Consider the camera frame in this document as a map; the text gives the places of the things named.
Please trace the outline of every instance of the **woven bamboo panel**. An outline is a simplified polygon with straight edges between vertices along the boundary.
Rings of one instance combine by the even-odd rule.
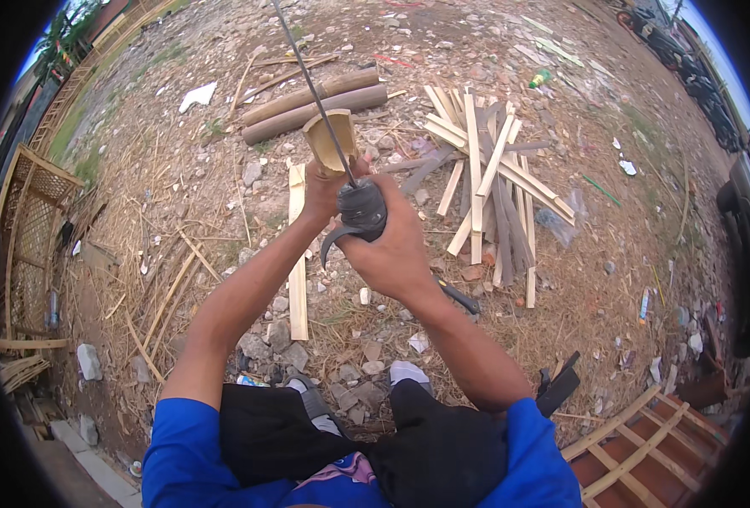
[[[37,156],[16,148],[3,186],[0,210],[9,238],[5,278],[8,340],[51,337],[45,326],[53,238],[62,201],[83,182]]]

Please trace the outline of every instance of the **green bottle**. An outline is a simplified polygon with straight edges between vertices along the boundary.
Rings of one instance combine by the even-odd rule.
[[[538,88],[552,78],[553,75],[550,74],[550,71],[548,71],[547,69],[542,69],[541,71],[536,73],[536,76],[532,76],[532,80],[530,80],[528,86],[531,88]]]

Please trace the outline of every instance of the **forearm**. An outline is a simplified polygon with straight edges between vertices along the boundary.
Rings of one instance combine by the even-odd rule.
[[[405,305],[421,322],[459,387],[481,411],[498,413],[531,397],[519,365],[436,287]]]
[[[293,266],[326,225],[302,214],[206,298],[161,398],[192,398],[219,409],[228,355],[265,311]]]

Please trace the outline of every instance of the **plastic bag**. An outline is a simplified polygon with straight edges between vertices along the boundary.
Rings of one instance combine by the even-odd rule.
[[[534,218],[536,224],[541,224],[547,229],[550,229],[553,235],[559,240],[564,248],[570,246],[570,242],[576,237],[578,232],[584,226],[584,220],[589,216],[589,212],[586,210],[584,205],[584,193],[580,188],[573,188],[567,199],[564,200],[570,208],[576,213],[576,225],[573,228],[566,220],[555,215],[550,208],[541,208],[536,212]]]

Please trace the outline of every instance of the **green stick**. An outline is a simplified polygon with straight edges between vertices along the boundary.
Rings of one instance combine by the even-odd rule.
[[[591,179],[591,178],[587,177],[587,176],[586,176],[586,175],[584,175],[584,174],[581,174],[581,176],[582,176],[582,177],[583,177],[584,179],[586,179],[586,181],[588,181],[588,182],[590,182],[590,183],[591,183],[592,185],[594,185],[594,186],[595,186],[595,187],[596,187],[596,188],[597,188],[597,189],[598,189],[599,191],[601,191],[601,192],[602,192],[602,193],[604,193],[604,194],[605,194],[606,196],[608,196],[608,197],[609,197],[610,199],[612,199],[612,200],[614,201],[614,204],[615,204],[615,205],[617,205],[618,207],[623,207],[623,205],[621,205],[621,204],[620,204],[620,201],[618,201],[617,199],[615,199],[615,198],[614,198],[614,196],[612,196],[611,194],[609,194],[609,193],[608,193],[608,192],[606,191],[606,189],[605,189],[605,188],[603,188],[603,187],[601,187],[600,185],[598,185],[597,183],[595,183],[595,180],[593,180],[593,179]]]

